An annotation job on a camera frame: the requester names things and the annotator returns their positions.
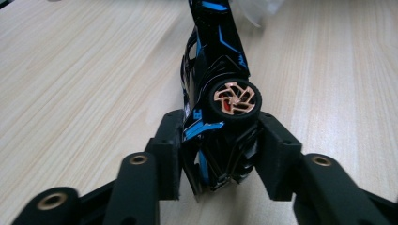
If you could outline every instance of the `transparent plastic object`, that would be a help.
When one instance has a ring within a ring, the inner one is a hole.
[[[284,0],[235,0],[245,17],[257,27],[265,16],[274,15]]]

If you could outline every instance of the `light wood tabletop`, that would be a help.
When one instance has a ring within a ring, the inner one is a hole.
[[[262,93],[303,153],[337,159],[356,183],[398,194],[398,1],[286,0],[256,28],[234,8]],[[185,0],[16,0],[0,10],[0,224],[31,198],[80,195],[116,178],[162,116],[182,108]],[[185,175],[161,224],[295,224],[256,172],[196,202]]]

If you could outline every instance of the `black tire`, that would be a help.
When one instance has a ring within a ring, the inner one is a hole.
[[[261,93],[250,82],[228,79],[217,82],[208,94],[208,105],[217,120],[229,124],[253,123],[261,110]]]

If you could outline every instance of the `toy wheel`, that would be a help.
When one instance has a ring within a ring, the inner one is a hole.
[[[241,79],[216,83],[210,90],[208,100],[216,119],[234,124],[255,121],[262,103],[258,89]]]

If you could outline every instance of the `black toy car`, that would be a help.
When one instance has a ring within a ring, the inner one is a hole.
[[[253,169],[261,94],[228,1],[189,0],[195,26],[181,64],[183,167],[193,192],[241,182]]]

